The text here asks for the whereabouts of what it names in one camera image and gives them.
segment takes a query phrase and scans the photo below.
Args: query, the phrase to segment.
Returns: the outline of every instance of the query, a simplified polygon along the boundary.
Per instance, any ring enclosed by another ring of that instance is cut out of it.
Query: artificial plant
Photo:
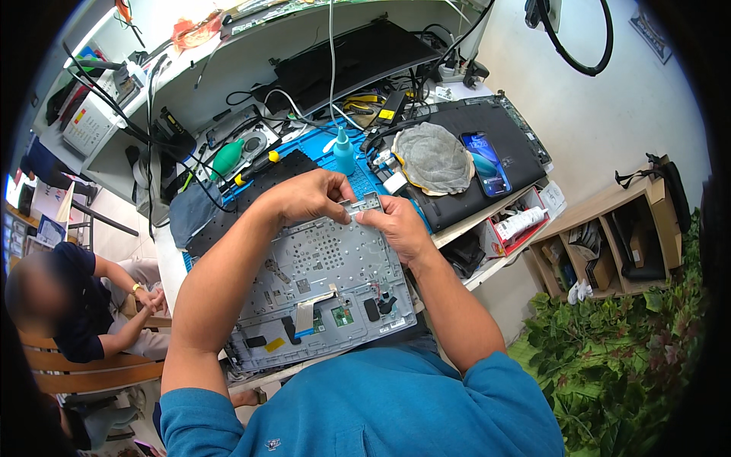
[[[534,352],[522,363],[556,415],[567,455],[638,456],[662,432],[700,351],[698,224],[696,210],[683,267],[663,290],[574,306],[546,293],[531,299],[536,316],[514,347]]]

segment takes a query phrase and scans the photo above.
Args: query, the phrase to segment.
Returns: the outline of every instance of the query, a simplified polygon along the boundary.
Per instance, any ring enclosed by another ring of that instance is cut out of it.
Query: light blue bottle
[[[355,158],[353,157],[353,145],[350,144],[350,138],[345,135],[343,127],[338,128],[338,139],[335,141],[333,148],[335,160],[338,163],[338,171],[344,175],[351,175],[355,171]]]

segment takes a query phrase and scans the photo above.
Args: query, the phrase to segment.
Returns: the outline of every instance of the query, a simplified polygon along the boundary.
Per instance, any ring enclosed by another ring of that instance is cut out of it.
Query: beige pants
[[[117,265],[121,266],[135,282],[139,282],[147,290],[152,290],[156,284],[160,283],[160,270],[157,268],[157,259],[133,257],[132,259],[117,262]],[[112,314],[114,322],[109,327],[109,334],[115,335],[129,322],[129,319],[121,312],[121,308],[129,293],[117,287],[108,278],[102,278],[102,284],[112,294],[109,303],[109,312]],[[142,355],[152,360],[162,360],[167,354],[167,345],[169,343],[170,335],[153,332],[149,328],[143,328],[142,333],[140,333],[140,338],[124,352]]]

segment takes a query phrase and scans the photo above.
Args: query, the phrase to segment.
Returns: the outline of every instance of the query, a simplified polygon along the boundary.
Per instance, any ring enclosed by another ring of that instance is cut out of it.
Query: red box
[[[517,200],[519,203],[523,204],[527,208],[534,208],[536,206],[540,207],[541,209],[545,209],[545,205],[543,205],[543,202],[541,201],[541,197],[538,195],[538,191],[535,187],[528,190],[523,196],[518,198]],[[497,257],[506,257],[510,255],[511,252],[515,251],[516,249],[519,249],[522,247],[523,243],[531,237],[535,232],[538,231],[539,228],[543,227],[548,223],[550,220],[550,217],[548,214],[543,215],[543,220],[539,222],[538,224],[535,224],[532,227],[529,227],[528,229],[524,230],[522,233],[518,235],[518,238],[515,240],[513,244],[510,244],[509,246],[506,246],[506,243],[509,242],[509,240],[504,240],[495,229],[495,225],[493,224],[492,220],[487,219],[484,223],[479,225],[479,229],[481,231],[480,233],[480,248],[485,251],[485,256],[488,259],[493,259]]]

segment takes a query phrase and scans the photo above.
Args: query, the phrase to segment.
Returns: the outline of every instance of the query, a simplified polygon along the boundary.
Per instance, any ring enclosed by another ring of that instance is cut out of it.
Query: green air blower
[[[238,161],[241,159],[241,149],[243,148],[243,138],[236,140],[234,143],[229,143],[216,154],[216,158],[213,159],[213,172],[211,172],[211,179],[217,179],[219,176],[224,177],[236,166]]]

